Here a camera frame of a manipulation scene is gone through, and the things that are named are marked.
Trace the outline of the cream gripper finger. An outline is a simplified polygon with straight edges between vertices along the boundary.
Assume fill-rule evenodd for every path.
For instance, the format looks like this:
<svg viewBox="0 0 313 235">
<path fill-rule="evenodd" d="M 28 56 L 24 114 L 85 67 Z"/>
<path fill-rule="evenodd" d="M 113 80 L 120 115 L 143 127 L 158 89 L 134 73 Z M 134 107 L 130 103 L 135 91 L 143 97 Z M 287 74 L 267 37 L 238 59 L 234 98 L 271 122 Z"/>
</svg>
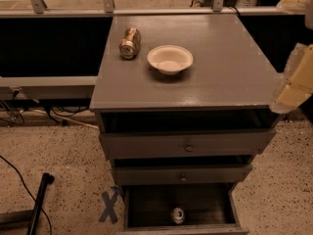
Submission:
<svg viewBox="0 0 313 235">
<path fill-rule="evenodd" d="M 287 114 L 296 110 L 313 95 L 313 44 L 297 43 L 291 51 L 275 89 L 270 110 Z"/>
</svg>

